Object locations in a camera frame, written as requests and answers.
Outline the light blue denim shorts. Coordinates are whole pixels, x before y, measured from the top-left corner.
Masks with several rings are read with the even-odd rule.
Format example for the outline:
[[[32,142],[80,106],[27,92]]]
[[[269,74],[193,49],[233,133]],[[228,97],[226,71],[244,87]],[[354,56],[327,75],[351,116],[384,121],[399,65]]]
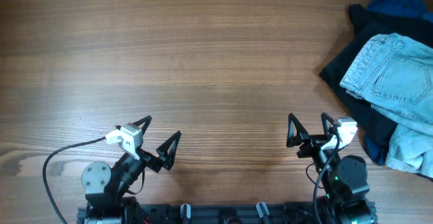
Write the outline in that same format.
[[[340,81],[397,126],[432,137],[432,48],[392,33],[368,40]]]

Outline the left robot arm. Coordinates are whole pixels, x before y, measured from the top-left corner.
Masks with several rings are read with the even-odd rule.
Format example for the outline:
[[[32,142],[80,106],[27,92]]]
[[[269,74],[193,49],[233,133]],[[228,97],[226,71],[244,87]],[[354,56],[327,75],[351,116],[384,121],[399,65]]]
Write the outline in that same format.
[[[130,187],[145,179],[145,169],[155,173],[171,170],[175,162],[181,132],[177,131],[157,149],[157,156],[141,148],[143,135],[152,121],[146,116],[136,122],[117,126],[105,136],[110,145],[117,145],[124,154],[114,164],[89,164],[81,175],[87,207],[77,216],[78,223],[151,223],[150,216],[138,203]]]

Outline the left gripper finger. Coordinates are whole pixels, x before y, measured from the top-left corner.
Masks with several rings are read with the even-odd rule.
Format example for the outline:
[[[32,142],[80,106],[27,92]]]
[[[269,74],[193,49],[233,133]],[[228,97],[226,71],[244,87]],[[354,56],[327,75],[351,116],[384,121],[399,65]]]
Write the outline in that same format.
[[[135,121],[134,124],[134,129],[135,132],[133,133],[134,135],[141,135],[143,136],[144,133],[146,132],[147,128],[149,127],[150,123],[152,121],[152,117],[150,115]]]
[[[156,149],[160,166],[168,171],[174,165],[180,138],[181,132],[177,131]]]

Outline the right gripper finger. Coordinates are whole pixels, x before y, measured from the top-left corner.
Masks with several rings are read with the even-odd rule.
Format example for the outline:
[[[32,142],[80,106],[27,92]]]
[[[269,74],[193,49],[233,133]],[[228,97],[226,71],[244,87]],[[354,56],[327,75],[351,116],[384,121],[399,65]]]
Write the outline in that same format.
[[[321,122],[323,126],[324,135],[326,137],[330,137],[333,131],[332,127],[334,126],[334,119],[326,112],[323,112],[321,114]]]
[[[309,133],[295,117],[293,113],[288,115],[288,135],[286,146],[293,148],[304,143],[309,138]]]

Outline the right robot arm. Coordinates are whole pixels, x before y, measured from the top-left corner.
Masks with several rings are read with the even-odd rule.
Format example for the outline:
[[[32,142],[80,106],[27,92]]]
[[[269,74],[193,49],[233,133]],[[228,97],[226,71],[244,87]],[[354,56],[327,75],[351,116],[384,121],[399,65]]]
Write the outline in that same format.
[[[312,158],[318,174],[312,201],[315,223],[377,224],[375,204],[369,192],[365,160],[360,156],[340,157],[357,132],[351,117],[333,119],[321,114],[323,134],[311,135],[294,114],[288,115],[286,146],[299,147],[297,157]]]

